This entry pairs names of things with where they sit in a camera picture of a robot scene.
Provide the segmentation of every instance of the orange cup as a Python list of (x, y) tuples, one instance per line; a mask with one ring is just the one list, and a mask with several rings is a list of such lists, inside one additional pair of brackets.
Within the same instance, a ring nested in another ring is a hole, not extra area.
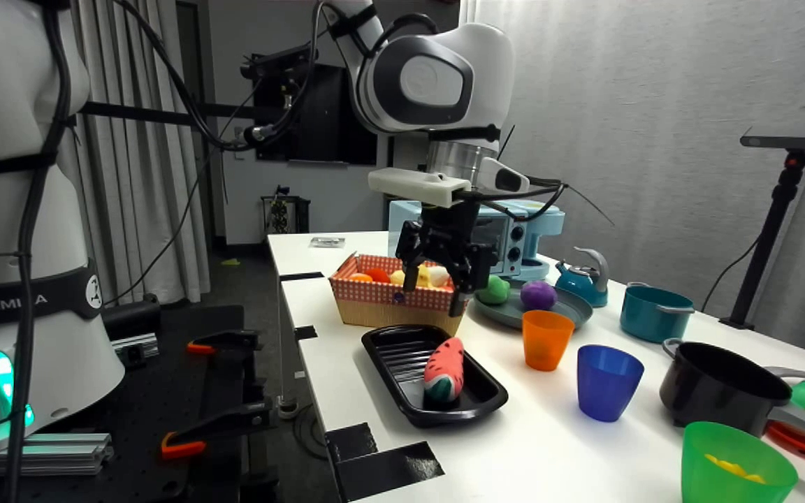
[(525, 363), (553, 372), (570, 344), (573, 321), (551, 310), (525, 310), (520, 327)]

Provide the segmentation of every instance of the gray curtain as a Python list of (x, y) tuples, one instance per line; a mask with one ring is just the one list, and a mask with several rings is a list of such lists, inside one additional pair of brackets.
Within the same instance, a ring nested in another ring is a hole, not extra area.
[[(461, 22), (514, 42), (506, 162), (576, 184), (618, 221), (565, 196), (551, 254), (595, 246), (612, 277), (702, 302), (757, 238), (785, 156), (738, 137), (805, 123), (805, 3), (464, 0)], [(707, 313), (732, 310), (744, 271)], [(749, 321), (805, 347), (805, 187)]]
[[(182, 73), (176, 0), (134, 3), (162, 34)], [(112, 0), (73, 3), (92, 101), (184, 112), (162, 61), (137, 22)], [(126, 293), (151, 260), (173, 246), (145, 274), (140, 288), (120, 296), (134, 302), (154, 293), (171, 305), (198, 302), (210, 291), (207, 232), (196, 190), (204, 168), (184, 126), (81, 117), (61, 145), (61, 168), (75, 182), (101, 271), (103, 299)]]

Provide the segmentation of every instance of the yellow object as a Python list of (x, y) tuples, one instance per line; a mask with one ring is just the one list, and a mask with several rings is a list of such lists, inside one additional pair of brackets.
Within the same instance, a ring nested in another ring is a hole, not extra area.
[(403, 285), (403, 282), (405, 282), (403, 268), (391, 271), (391, 285)]
[(744, 478), (744, 481), (752, 481), (752, 483), (766, 483), (766, 478), (763, 475), (757, 475), (757, 472), (746, 472), (741, 464), (732, 464), (732, 461), (727, 461), (727, 458), (716, 458), (716, 455), (704, 455), (710, 464), (716, 464), (718, 469), (724, 469), (724, 472), (732, 472), (735, 478)]
[(447, 288), (447, 285), (450, 285), (450, 274), (447, 274), (447, 268), (442, 268), (442, 265), (433, 265), (433, 268), (428, 271), (428, 279), (430, 279), (433, 288)]
[(375, 282), (369, 274), (349, 274), (349, 282)]

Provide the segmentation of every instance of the black tray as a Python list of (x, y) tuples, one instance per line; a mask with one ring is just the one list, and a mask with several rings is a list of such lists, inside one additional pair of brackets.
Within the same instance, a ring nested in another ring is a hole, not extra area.
[(464, 352), (464, 391), (453, 408), (425, 405), (425, 366), (447, 333), (425, 324), (377, 327), (363, 335), (363, 347), (386, 388), (416, 428), (453, 428), (489, 416), (509, 402), (509, 391)]

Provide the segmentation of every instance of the pink object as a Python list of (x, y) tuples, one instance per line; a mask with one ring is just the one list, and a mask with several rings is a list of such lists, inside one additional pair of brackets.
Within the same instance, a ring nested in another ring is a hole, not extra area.
[(464, 388), (464, 347), (450, 338), (436, 347), (425, 369), (425, 394), (433, 402), (456, 402)]

